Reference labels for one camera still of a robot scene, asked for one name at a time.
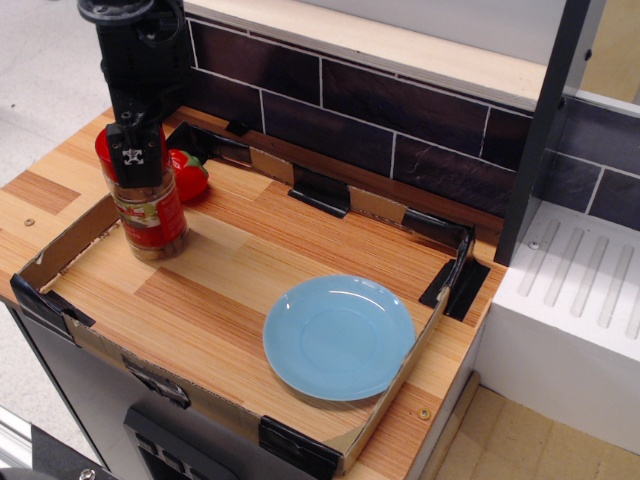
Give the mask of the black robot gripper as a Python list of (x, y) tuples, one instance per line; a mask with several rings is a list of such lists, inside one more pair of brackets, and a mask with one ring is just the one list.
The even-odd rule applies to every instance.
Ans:
[(123, 188), (159, 187), (163, 183), (161, 130), (145, 124), (160, 121), (174, 109), (187, 83), (185, 12), (97, 9), (95, 23), (101, 69), (118, 123), (106, 127), (117, 183)]

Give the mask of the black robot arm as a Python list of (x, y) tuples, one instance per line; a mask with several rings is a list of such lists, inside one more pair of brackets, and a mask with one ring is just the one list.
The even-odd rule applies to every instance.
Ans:
[(181, 103), (190, 71), (181, 1), (79, 1), (93, 23), (115, 122), (106, 128), (117, 183), (163, 183), (161, 124)]

